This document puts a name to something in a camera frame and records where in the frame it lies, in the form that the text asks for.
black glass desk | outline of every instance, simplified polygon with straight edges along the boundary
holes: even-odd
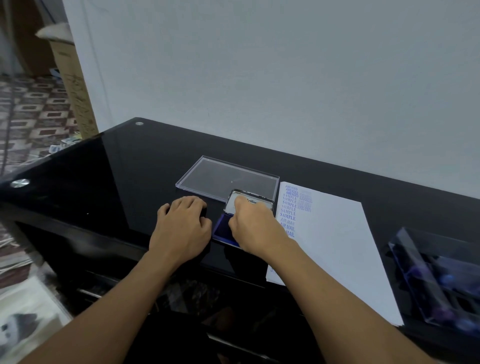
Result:
[[[190,194],[175,183],[202,155],[362,202],[403,315],[401,331],[437,357],[480,359],[479,339],[423,322],[388,248],[404,226],[478,242],[478,199],[136,118],[4,176],[0,218],[63,284],[85,272],[121,279],[146,251],[157,209]],[[12,188],[18,179],[30,183]],[[215,222],[224,203],[205,200]],[[240,249],[211,242],[180,273],[298,315],[288,291],[265,281],[266,267]]]

finger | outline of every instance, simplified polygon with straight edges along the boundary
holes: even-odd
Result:
[[[180,197],[180,198],[177,198],[175,201],[173,201],[172,206],[170,207],[170,210],[175,211],[177,208],[179,208],[180,203],[182,202],[183,199],[184,197]]]
[[[169,207],[170,207],[170,204],[162,205],[156,213],[157,217],[159,217],[159,218],[164,217],[167,214],[167,210],[168,210]]]
[[[189,208],[192,203],[197,199],[197,196],[186,196],[183,198],[183,200],[180,203],[181,208]]]
[[[205,202],[201,198],[197,198],[192,202],[192,205],[189,207],[189,209],[193,210],[195,214],[200,216],[202,209],[205,207],[207,207],[207,202]]]
[[[209,218],[200,218],[200,226],[202,230],[212,231],[212,221]]]
[[[234,203],[235,203],[235,212],[239,212],[242,206],[245,206],[245,204],[249,204],[250,202],[248,202],[245,196],[237,196],[237,198],[235,198]]]
[[[237,215],[234,215],[230,218],[228,221],[228,226],[230,226],[230,230],[232,230],[232,233],[237,231]]]

white paper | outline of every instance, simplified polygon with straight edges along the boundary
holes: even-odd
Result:
[[[276,219],[323,270],[388,322],[403,325],[360,202],[282,182]],[[270,266],[266,280],[285,285]]]

transparent lid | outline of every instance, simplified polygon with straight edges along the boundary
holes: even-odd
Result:
[[[175,186],[223,202],[234,189],[274,201],[279,179],[258,170],[202,156]]]

patterned floor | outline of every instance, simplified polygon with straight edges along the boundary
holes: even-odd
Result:
[[[14,96],[14,108],[8,143],[5,174],[20,164],[49,154],[50,145],[77,131],[70,101],[63,82],[51,76],[17,78],[0,76],[0,163],[7,132],[7,121]],[[0,226],[0,293],[36,273],[36,267],[26,265],[2,273],[2,269],[25,261],[28,256]]]

